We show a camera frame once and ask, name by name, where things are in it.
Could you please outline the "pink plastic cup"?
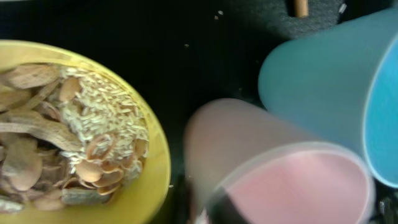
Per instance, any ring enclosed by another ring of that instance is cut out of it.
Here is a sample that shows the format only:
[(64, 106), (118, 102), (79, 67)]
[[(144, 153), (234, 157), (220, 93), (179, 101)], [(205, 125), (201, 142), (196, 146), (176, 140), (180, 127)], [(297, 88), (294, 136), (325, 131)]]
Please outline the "pink plastic cup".
[(353, 152), (245, 101), (223, 98), (191, 117), (185, 173), (197, 223), (366, 223), (374, 182)]

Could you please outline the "yellow bowl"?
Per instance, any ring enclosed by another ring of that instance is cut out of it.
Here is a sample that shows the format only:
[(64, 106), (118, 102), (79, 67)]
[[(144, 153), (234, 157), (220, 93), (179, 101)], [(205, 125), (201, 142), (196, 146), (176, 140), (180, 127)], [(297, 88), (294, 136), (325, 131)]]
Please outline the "yellow bowl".
[(119, 75), (101, 64), (58, 47), (19, 40), (1, 41), (1, 70), (20, 63), (50, 62), (96, 71), (128, 91), (144, 113), (149, 126), (149, 155), (142, 175), (115, 194), (105, 205), (72, 206), (52, 212), (28, 205), (13, 215), (2, 214), (1, 223), (147, 223), (162, 206), (169, 190), (171, 161), (169, 145), (159, 120), (143, 97)]

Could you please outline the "food scraps and rice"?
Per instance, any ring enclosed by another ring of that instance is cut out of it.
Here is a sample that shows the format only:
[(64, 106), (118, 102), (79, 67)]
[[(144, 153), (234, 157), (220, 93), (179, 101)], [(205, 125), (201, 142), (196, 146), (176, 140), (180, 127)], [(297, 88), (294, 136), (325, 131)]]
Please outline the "food scraps and rice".
[(25, 63), (1, 74), (1, 212), (106, 203), (137, 179), (149, 130), (97, 72)]

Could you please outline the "blue plastic cup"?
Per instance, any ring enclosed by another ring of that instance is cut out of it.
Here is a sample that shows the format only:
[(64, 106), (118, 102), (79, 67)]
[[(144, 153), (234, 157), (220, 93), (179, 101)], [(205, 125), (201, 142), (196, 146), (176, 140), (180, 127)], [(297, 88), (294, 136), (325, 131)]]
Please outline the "blue plastic cup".
[(352, 149), (397, 187), (396, 8), (278, 46), (258, 90), (271, 113)]

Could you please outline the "round black tray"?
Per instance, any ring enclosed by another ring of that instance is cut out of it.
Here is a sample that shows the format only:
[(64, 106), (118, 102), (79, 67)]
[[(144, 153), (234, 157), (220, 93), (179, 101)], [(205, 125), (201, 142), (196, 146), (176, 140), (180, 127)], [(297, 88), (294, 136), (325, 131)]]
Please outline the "round black tray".
[(169, 142), (171, 188), (152, 223), (189, 223), (183, 132), (205, 103), (260, 105), (261, 63), (285, 41), (397, 6), (396, 1), (310, 1), (299, 19), (286, 0), (3, 1), (1, 38), (91, 58), (129, 82)]

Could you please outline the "left wooden chopstick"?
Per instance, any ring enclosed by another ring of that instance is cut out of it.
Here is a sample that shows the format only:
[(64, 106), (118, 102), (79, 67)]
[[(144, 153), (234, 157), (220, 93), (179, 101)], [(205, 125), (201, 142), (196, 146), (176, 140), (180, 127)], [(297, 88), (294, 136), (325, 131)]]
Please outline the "left wooden chopstick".
[(294, 0), (295, 17), (303, 18), (309, 15), (308, 0)]

